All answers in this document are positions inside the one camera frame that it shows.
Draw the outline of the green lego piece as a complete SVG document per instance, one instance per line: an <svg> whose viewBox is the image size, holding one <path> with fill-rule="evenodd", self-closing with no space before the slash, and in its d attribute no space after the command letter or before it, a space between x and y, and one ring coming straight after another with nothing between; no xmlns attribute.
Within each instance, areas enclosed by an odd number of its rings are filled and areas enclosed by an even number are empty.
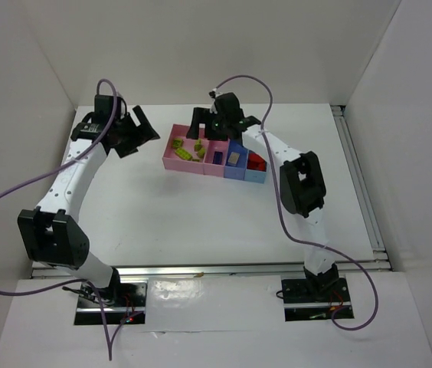
<svg viewBox="0 0 432 368"><path fill-rule="evenodd" d="M201 139L196 140L196 142L194 144L194 151L195 151L195 155L199 159L203 159L205 157L206 148L205 148Z"/></svg>

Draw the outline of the green square lego brick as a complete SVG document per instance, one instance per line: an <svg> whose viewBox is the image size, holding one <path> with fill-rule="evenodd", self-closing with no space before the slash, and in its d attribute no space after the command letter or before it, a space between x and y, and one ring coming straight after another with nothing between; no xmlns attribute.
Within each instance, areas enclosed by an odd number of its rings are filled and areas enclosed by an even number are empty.
<svg viewBox="0 0 432 368"><path fill-rule="evenodd" d="M174 150L178 149L178 148L182 148L184 144L184 140L180 137L176 137L172 140L172 148Z"/></svg>

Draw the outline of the white lego piece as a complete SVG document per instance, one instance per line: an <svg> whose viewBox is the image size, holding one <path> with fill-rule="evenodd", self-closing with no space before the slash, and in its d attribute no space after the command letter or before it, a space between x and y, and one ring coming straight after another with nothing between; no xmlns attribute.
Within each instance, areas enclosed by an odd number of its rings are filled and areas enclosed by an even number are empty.
<svg viewBox="0 0 432 368"><path fill-rule="evenodd" d="M227 164L229 166L236 166L239 159L240 154L238 152L231 152L227 158Z"/></svg>

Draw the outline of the dark blue lego plate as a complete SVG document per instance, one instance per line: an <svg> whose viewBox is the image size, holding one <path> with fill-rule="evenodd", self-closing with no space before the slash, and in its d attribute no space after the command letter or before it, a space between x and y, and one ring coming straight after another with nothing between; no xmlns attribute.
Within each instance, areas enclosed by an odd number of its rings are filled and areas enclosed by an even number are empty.
<svg viewBox="0 0 432 368"><path fill-rule="evenodd" d="M224 154L221 151L215 151L212 163L214 165L221 165L223 162Z"/></svg>

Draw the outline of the green T-shaped lego assembly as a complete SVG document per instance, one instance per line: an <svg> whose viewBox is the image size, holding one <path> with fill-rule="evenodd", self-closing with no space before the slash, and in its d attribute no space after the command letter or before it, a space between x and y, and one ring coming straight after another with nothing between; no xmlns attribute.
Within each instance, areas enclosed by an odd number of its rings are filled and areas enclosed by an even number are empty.
<svg viewBox="0 0 432 368"><path fill-rule="evenodd" d="M183 149L183 148L178 148L174 151L175 155L184 160L184 161L192 161L192 154L190 154L189 151Z"/></svg>

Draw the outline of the small red lego brick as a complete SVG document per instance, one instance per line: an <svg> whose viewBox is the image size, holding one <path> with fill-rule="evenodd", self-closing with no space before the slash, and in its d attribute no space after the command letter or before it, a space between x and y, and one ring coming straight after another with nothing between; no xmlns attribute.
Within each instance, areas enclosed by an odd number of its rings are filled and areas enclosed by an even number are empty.
<svg viewBox="0 0 432 368"><path fill-rule="evenodd" d="M256 153L249 153L247 159L247 169L265 172L267 170L266 161Z"/></svg>

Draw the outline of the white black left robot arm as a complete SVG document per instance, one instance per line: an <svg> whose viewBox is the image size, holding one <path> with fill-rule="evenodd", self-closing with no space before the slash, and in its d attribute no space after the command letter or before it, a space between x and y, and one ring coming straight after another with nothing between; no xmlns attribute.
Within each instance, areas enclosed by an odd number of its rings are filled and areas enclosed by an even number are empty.
<svg viewBox="0 0 432 368"><path fill-rule="evenodd" d="M123 158L157 140L141 106L128 109L122 97L97 94L93 111L73 128L64 167L32 210L21 210L18 227L32 261L61 268L92 283L92 291L113 302L123 293L119 272L90 250L78 224L90 184L111 150Z"/></svg>

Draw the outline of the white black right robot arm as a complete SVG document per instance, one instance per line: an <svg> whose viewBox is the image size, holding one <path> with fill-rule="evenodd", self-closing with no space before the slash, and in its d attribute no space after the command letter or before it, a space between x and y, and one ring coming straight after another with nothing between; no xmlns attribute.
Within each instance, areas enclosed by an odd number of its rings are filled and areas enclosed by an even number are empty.
<svg viewBox="0 0 432 368"><path fill-rule="evenodd" d="M304 245L305 287L310 296L325 297L339 280L323 222L326 185L318 156L288 146L264 128L265 120L244 116L240 107L196 107L187 137L231 139L262 156L270 165L278 217L288 238Z"/></svg>

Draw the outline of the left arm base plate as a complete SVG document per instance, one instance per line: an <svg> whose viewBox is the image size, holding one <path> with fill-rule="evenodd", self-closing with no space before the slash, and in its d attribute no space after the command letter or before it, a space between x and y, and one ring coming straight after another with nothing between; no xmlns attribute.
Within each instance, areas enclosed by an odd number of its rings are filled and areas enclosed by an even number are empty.
<svg viewBox="0 0 432 368"><path fill-rule="evenodd" d="M120 294L112 300L103 299L103 308L107 325L121 322L129 325L141 325L146 322L146 282L123 283ZM62 287L63 291L77 295L74 325L93 326L103 323L100 305L93 290L87 284L79 288Z"/></svg>

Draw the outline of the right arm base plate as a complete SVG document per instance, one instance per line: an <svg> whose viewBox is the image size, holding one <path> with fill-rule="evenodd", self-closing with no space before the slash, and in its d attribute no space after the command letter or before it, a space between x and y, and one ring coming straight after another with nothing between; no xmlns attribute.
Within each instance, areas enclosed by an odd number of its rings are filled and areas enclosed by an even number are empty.
<svg viewBox="0 0 432 368"><path fill-rule="evenodd" d="M333 286L321 294L314 294L308 281L282 279L276 297L283 302L286 322L353 319L349 287L345 278L340 278Z"/></svg>

